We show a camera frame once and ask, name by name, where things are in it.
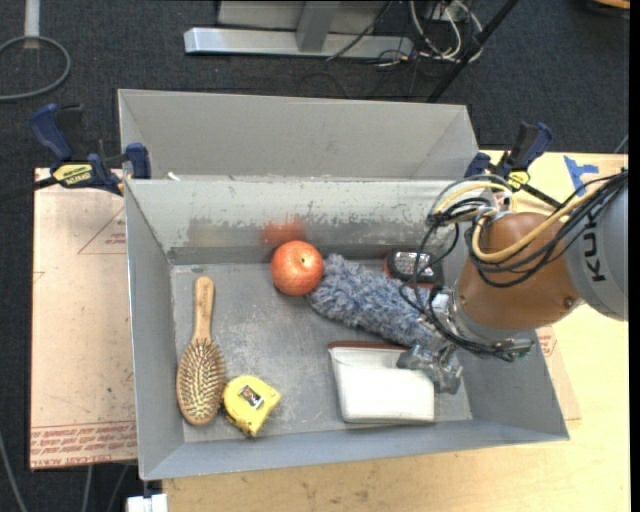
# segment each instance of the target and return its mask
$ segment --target brush handle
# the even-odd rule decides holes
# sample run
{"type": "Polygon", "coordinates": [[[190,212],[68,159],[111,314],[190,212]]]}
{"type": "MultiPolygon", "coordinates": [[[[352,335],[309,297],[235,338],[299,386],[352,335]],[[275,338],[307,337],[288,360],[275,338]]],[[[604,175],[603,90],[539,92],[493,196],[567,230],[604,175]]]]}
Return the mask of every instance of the brush handle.
{"type": "Polygon", "coordinates": [[[214,294],[215,286],[210,278],[202,276],[196,280],[193,339],[200,340],[200,343],[211,342],[211,316],[214,294]]]}

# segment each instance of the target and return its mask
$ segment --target blue clamp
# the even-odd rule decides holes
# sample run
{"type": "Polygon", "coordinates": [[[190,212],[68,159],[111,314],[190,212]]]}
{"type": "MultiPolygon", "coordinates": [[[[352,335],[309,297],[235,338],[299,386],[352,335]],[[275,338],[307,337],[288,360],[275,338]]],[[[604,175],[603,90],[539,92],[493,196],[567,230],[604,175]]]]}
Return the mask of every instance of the blue clamp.
{"type": "Polygon", "coordinates": [[[471,160],[467,171],[464,173],[464,177],[469,178],[471,176],[477,176],[478,174],[484,174],[490,165],[491,157],[486,153],[478,153],[474,159],[471,160]]]}
{"type": "Polygon", "coordinates": [[[140,143],[129,144],[124,154],[108,159],[101,158],[95,152],[87,154],[79,151],[83,145],[80,135],[82,110],[81,105],[58,109],[55,103],[50,103],[29,119],[29,126],[38,142],[53,151],[57,157],[56,163],[49,169],[51,178],[48,179],[48,184],[59,183],[68,188],[98,188],[122,195],[122,179],[112,173],[106,164],[125,161],[131,162],[134,178],[151,177],[149,156],[140,143]],[[90,170],[80,167],[82,162],[90,165],[90,170]]]}
{"type": "Polygon", "coordinates": [[[506,178],[511,171],[526,171],[551,145],[551,130],[542,124],[521,123],[520,130],[511,151],[502,155],[495,174],[506,178]]]}

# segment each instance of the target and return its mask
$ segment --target wire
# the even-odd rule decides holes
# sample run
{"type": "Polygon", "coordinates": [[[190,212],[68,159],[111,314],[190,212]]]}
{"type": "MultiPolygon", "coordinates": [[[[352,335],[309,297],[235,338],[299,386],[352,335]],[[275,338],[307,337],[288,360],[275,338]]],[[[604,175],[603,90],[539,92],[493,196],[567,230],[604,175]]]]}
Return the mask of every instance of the wire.
{"type": "Polygon", "coordinates": [[[622,151],[622,148],[624,148],[624,146],[629,142],[629,134],[627,133],[624,136],[624,139],[622,139],[622,142],[620,144],[618,144],[618,147],[616,149],[613,150],[614,153],[620,153],[620,151],[622,151]]]}
{"type": "Polygon", "coordinates": [[[18,489],[18,484],[16,483],[16,477],[13,474],[13,469],[11,469],[11,464],[9,463],[9,456],[7,455],[7,448],[4,445],[2,432],[0,432],[0,453],[2,453],[2,461],[4,462],[7,477],[9,478],[9,484],[11,485],[11,490],[13,491],[13,496],[18,503],[18,507],[20,507],[20,510],[22,512],[27,512],[27,507],[24,504],[24,500],[22,499],[22,495],[20,494],[20,490],[18,489]]]}
{"type": "MultiPolygon", "coordinates": [[[[480,23],[478,18],[475,16],[475,14],[473,14],[471,12],[471,10],[466,5],[464,5],[464,3],[462,3],[459,0],[455,0],[454,2],[452,2],[452,4],[455,4],[455,5],[459,6],[461,9],[463,9],[465,11],[465,13],[467,14],[468,18],[472,21],[472,25],[474,25],[476,27],[477,32],[482,32],[482,30],[483,30],[482,24],[480,23]]],[[[433,9],[431,11],[430,19],[433,18],[433,13],[437,8],[438,8],[437,5],[433,7],[433,9]]],[[[439,48],[437,48],[435,46],[435,44],[427,37],[424,29],[422,28],[422,25],[420,24],[420,21],[418,19],[418,15],[417,15],[417,12],[416,12],[415,2],[414,1],[410,1],[409,2],[409,14],[410,14],[411,23],[412,23],[413,27],[416,29],[416,31],[419,33],[422,41],[433,52],[433,53],[417,52],[417,55],[420,56],[420,57],[425,57],[425,58],[429,58],[429,59],[433,59],[433,60],[457,63],[457,62],[459,62],[459,59],[457,58],[457,55],[462,50],[462,36],[460,35],[460,31],[458,30],[458,26],[456,25],[456,22],[451,17],[451,13],[449,12],[449,8],[448,7],[444,7],[443,13],[444,13],[444,16],[446,17],[447,22],[449,23],[452,31],[453,31],[453,33],[455,34],[455,37],[456,37],[456,47],[453,50],[452,49],[448,49],[446,51],[442,51],[442,50],[440,50],[439,48]]],[[[482,54],[482,47],[480,47],[479,50],[473,56],[471,56],[469,58],[468,62],[476,61],[480,57],[481,54],[482,54]]]]}
{"type": "Polygon", "coordinates": [[[122,486],[122,482],[124,481],[124,477],[127,474],[127,471],[131,465],[125,464],[124,469],[120,473],[120,477],[118,478],[118,482],[116,483],[115,488],[113,489],[113,493],[111,494],[111,498],[109,499],[109,505],[107,505],[107,509],[105,512],[111,512],[111,509],[116,503],[116,498],[118,497],[118,491],[120,491],[120,487],[122,486]]]}
{"type": "MultiPolygon", "coordinates": [[[[9,479],[9,485],[11,486],[11,490],[13,491],[13,496],[20,508],[21,512],[28,512],[27,506],[24,503],[24,499],[22,498],[22,494],[20,494],[20,489],[18,489],[18,484],[16,483],[16,477],[13,473],[13,469],[11,468],[11,463],[9,462],[9,455],[7,454],[7,448],[4,444],[4,438],[2,437],[2,432],[0,431],[0,454],[2,455],[2,462],[4,463],[5,471],[7,472],[7,478],[9,479]]],[[[89,505],[89,493],[91,490],[91,481],[93,478],[93,466],[89,466],[87,470],[87,479],[84,485],[84,494],[82,497],[82,508],[81,512],[87,512],[87,508],[89,505]]]]}
{"type": "Polygon", "coordinates": [[[45,43],[49,43],[49,44],[53,45],[54,47],[56,47],[58,50],[60,50],[62,52],[62,54],[64,55],[64,58],[65,58],[65,61],[66,61],[65,69],[62,72],[62,75],[60,75],[60,77],[57,80],[55,80],[51,84],[49,84],[46,87],[43,87],[41,89],[36,89],[34,91],[28,91],[28,92],[24,92],[24,93],[9,94],[9,95],[5,95],[5,96],[0,96],[0,103],[7,102],[7,101],[24,100],[24,99],[28,99],[28,98],[33,98],[35,96],[40,96],[42,94],[46,94],[46,93],[51,92],[54,89],[56,89],[69,76],[69,72],[71,71],[71,56],[69,55],[69,52],[60,43],[58,43],[57,41],[54,41],[53,39],[49,39],[48,37],[43,37],[43,36],[20,36],[20,37],[16,37],[16,38],[13,38],[13,39],[9,39],[9,41],[7,41],[7,42],[3,43],[2,45],[0,45],[0,54],[2,54],[2,52],[5,51],[10,46],[13,46],[16,43],[19,43],[20,41],[34,41],[34,40],[35,41],[42,41],[42,42],[45,42],[45,43]]]}
{"type": "Polygon", "coordinates": [[[483,217],[482,219],[479,220],[475,229],[473,230],[473,235],[471,239],[473,253],[479,260],[484,262],[499,263],[500,261],[506,260],[512,257],[517,251],[529,245],[533,240],[535,240],[544,230],[550,227],[554,222],[564,217],[571,210],[574,210],[576,207],[580,206],[581,204],[588,202],[594,195],[596,195],[596,193],[598,193],[598,189],[591,190],[590,192],[586,193],[585,195],[578,198],[577,200],[563,206],[562,208],[557,209],[554,213],[549,215],[544,222],[542,222],[536,228],[532,229],[523,238],[521,238],[511,246],[497,252],[485,253],[480,248],[481,229],[482,227],[484,227],[484,225],[488,220],[487,217],[483,217]]]}
{"type": "Polygon", "coordinates": [[[82,497],[82,508],[80,512],[87,512],[87,507],[89,506],[89,492],[91,491],[91,480],[93,478],[93,465],[89,466],[87,469],[87,481],[84,484],[84,495],[82,497]]]}
{"type": "MultiPolygon", "coordinates": [[[[470,261],[477,267],[481,279],[486,284],[497,288],[514,286],[531,278],[531,276],[533,276],[545,265],[548,265],[549,263],[561,257],[562,254],[567,250],[569,245],[571,245],[575,242],[575,240],[578,239],[579,233],[575,234],[575,228],[579,225],[579,223],[587,215],[590,219],[597,218],[600,213],[605,210],[613,197],[615,197],[616,194],[620,193],[620,191],[627,185],[627,183],[628,171],[626,169],[623,169],[622,173],[615,176],[598,178],[582,185],[572,194],[570,194],[569,197],[565,199],[565,201],[556,209],[553,214],[550,214],[548,216],[548,219],[555,218],[556,220],[558,220],[561,217],[567,216],[570,212],[568,219],[563,223],[558,232],[547,243],[545,243],[536,251],[533,251],[531,254],[520,258],[517,262],[504,264],[504,260],[500,261],[499,263],[488,263],[483,261],[483,259],[481,259],[475,252],[475,248],[471,243],[472,234],[475,235],[479,233],[481,236],[483,229],[485,228],[485,225],[487,223],[487,219],[495,217],[501,212],[501,210],[499,210],[495,204],[492,205],[489,198],[482,196],[467,197],[460,199],[457,202],[453,201],[461,195],[481,188],[503,190],[503,187],[506,186],[506,182],[504,182],[502,178],[495,175],[479,175],[472,178],[467,178],[465,180],[457,181],[446,187],[433,202],[433,206],[431,207],[426,220],[427,232],[420,243],[419,249],[416,252],[416,259],[414,262],[412,277],[410,280],[404,282],[400,286],[400,296],[413,308],[418,310],[423,315],[424,319],[429,322],[445,340],[449,341],[453,345],[464,348],[479,355],[485,354],[497,357],[504,361],[513,361],[516,358],[517,354],[521,351],[514,350],[511,344],[496,343],[494,345],[485,345],[483,343],[465,339],[448,328],[439,319],[434,310],[433,300],[438,293],[436,289],[432,289],[430,291],[425,303],[422,295],[418,292],[418,275],[421,271],[424,270],[424,268],[421,268],[424,267],[424,265],[421,266],[419,261],[420,255],[424,253],[429,240],[439,229],[450,226],[451,224],[454,225],[456,236],[454,237],[447,251],[431,262],[431,264],[433,265],[453,251],[458,240],[458,230],[460,222],[468,220],[471,215],[474,215],[472,227],[467,230],[467,233],[465,234],[465,239],[469,247],[470,261]],[[469,181],[473,180],[480,180],[481,183],[468,183],[469,181]],[[587,187],[597,182],[604,182],[604,184],[596,189],[591,190],[584,196],[581,196],[579,199],[575,199],[576,197],[578,197],[578,193],[581,190],[585,190],[587,187]],[[459,190],[454,190],[460,185],[464,185],[464,187],[459,190]],[[564,244],[564,247],[558,254],[556,251],[558,245],[569,235],[571,235],[571,240],[568,244],[564,244]],[[535,264],[533,264],[529,268],[523,268],[524,264],[530,263],[533,260],[537,260],[535,264]],[[494,272],[512,272],[516,274],[517,277],[508,282],[496,282],[492,281],[488,277],[488,275],[494,272]],[[414,299],[409,297],[407,293],[407,288],[410,285],[413,288],[414,299]]],[[[530,236],[529,238],[531,238],[531,240],[527,244],[521,244],[521,246],[516,246],[516,244],[513,244],[513,246],[510,248],[511,250],[509,251],[510,253],[512,252],[512,254],[509,254],[508,258],[513,258],[521,251],[523,251],[524,248],[531,243],[531,241],[536,239],[536,236],[530,236]]]]}
{"type": "Polygon", "coordinates": [[[360,32],[360,34],[358,34],[353,41],[351,41],[349,44],[347,44],[344,48],[342,48],[340,51],[334,53],[331,57],[327,58],[327,61],[331,61],[331,60],[335,60],[339,57],[342,57],[345,53],[347,53],[349,50],[351,50],[351,48],[353,48],[355,45],[357,45],[364,36],[367,35],[367,33],[373,28],[375,27],[378,22],[382,19],[382,17],[387,14],[387,12],[389,12],[389,9],[391,9],[391,6],[393,5],[393,2],[391,1],[387,1],[385,2],[385,4],[382,6],[382,8],[380,9],[380,12],[378,13],[378,15],[374,18],[374,20],[369,24],[369,26],[367,28],[365,28],[362,32],[360,32]]]}

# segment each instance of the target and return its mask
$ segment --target small black object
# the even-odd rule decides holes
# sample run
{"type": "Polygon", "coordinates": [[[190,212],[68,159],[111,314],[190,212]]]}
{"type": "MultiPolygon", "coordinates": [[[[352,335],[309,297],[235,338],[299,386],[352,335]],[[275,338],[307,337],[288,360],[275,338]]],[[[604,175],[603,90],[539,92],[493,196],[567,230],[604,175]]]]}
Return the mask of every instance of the small black object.
{"type": "Polygon", "coordinates": [[[387,268],[389,273],[396,279],[405,282],[412,282],[417,270],[416,281],[441,285],[443,283],[442,265],[437,262],[432,265],[433,255],[416,251],[394,249],[387,256],[387,268]],[[416,258],[418,258],[418,268],[416,269],[416,258]]]}

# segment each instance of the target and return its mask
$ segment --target gray bin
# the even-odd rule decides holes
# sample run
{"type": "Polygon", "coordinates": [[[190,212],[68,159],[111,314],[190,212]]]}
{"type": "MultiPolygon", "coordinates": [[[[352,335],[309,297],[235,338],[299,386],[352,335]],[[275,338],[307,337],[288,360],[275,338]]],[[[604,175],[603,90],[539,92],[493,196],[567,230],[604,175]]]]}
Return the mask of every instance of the gray bin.
{"type": "MultiPolygon", "coordinates": [[[[460,351],[463,384],[437,395],[432,424],[343,422],[327,345],[378,338],[270,280],[271,222],[295,219],[323,255],[367,266],[415,246],[436,195],[477,153],[464,107],[128,90],[119,101],[123,147],[143,143],[153,168],[125,192],[141,478],[567,438],[538,346],[514,363],[460,351]],[[177,405],[203,273],[216,284],[212,333],[228,377],[253,374],[283,395],[257,439],[222,414],[190,426],[177,405]]],[[[463,254],[447,260],[448,282],[463,254]]]]}

